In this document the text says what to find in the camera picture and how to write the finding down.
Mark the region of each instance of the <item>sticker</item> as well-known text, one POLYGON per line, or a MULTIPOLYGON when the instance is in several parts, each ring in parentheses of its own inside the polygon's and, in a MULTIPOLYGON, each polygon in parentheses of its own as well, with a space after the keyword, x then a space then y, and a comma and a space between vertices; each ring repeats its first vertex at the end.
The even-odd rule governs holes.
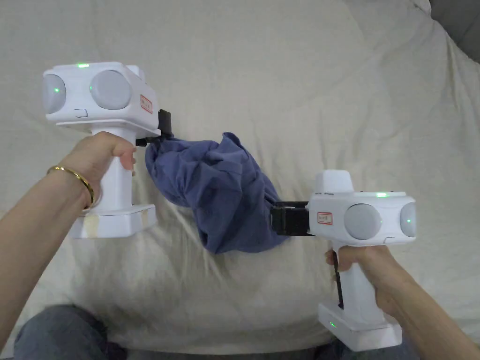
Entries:
POLYGON ((148 226, 148 209, 142 210, 140 213, 140 218, 142 219, 142 227, 146 228, 148 226))
POLYGON ((333 215, 332 213, 317 213, 317 223, 324 225, 333 224, 333 215))
POLYGON ((87 233, 87 237, 96 239, 98 236, 98 224, 100 223, 100 217, 97 215, 87 215, 84 218, 84 228, 87 233))
POLYGON ((150 100, 148 100, 145 96, 140 95, 140 106, 142 106, 145 110, 147 110, 150 114, 153 114, 153 105, 150 100))

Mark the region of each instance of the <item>white bedsheet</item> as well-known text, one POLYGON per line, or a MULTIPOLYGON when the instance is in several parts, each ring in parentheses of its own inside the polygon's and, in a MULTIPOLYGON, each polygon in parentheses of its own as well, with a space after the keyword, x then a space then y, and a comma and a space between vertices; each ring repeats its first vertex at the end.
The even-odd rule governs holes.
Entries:
MULTIPOLYGON (((480 68, 422 10, 407 0, 2 1, 2 214, 82 136, 46 123, 42 72, 107 60, 145 70, 176 136, 234 132, 285 200, 308 199, 323 168, 349 170, 358 190, 414 196, 418 240, 392 250, 480 342, 480 68)), ((135 199, 157 205, 158 225, 67 239, 14 334, 45 306, 74 302, 131 348, 247 353, 329 339, 316 322, 335 290, 323 239, 212 256, 142 156, 135 199)))

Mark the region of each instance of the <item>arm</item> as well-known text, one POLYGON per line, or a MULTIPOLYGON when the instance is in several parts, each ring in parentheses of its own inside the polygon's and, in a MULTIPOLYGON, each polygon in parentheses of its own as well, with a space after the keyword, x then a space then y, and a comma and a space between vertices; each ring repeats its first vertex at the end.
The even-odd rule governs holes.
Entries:
MULTIPOLYGON (((99 133, 82 140, 61 165, 85 176, 100 192, 112 156, 132 169, 132 144, 99 133)), ((0 221, 0 349, 30 293, 75 219, 90 204, 86 187, 72 174, 53 171, 40 180, 0 221)))
MULTIPOLYGON (((339 271, 359 263, 376 290, 377 305, 393 316, 422 359, 480 359, 480 350, 398 264, 386 246, 343 247, 339 271)), ((333 264, 331 252, 327 262, 333 264)))

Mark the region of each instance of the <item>red label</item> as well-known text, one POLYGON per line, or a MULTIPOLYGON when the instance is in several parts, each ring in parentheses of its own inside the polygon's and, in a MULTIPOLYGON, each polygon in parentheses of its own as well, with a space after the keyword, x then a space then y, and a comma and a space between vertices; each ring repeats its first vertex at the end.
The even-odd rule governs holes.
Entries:
POLYGON ((332 213, 317 213, 317 223, 324 225, 333 225, 332 213))
POLYGON ((140 95, 140 106, 142 106, 145 110, 147 110, 150 114, 153 114, 153 105, 150 100, 148 100, 145 96, 140 95))

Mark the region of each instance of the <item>bracelet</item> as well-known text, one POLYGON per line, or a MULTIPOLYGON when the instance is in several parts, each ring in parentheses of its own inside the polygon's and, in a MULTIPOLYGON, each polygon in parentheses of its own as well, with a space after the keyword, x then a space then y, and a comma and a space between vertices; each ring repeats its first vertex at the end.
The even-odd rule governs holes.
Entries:
POLYGON ((86 209, 89 209, 90 207, 92 207, 92 205, 95 203, 95 193, 93 191, 93 188, 92 186, 90 185, 90 183, 87 181, 87 179, 85 179, 82 175, 79 175, 78 173, 76 173, 75 171, 73 171, 72 169, 69 169, 69 168, 64 168, 62 166, 52 166, 51 168, 49 168, 47 170, 47 175, 49 173, 51 173, 53 170, 61 170, 61 171, 66 171, 66 172, 69 172, 71 173, 72 175, 74 175, 78 180, 80 180, 82 182, 83 185, 85 185, 85 187, 87 188, 88 192, 90 193, 90 205, 89 206, 86 206, 84 210, 86 209))

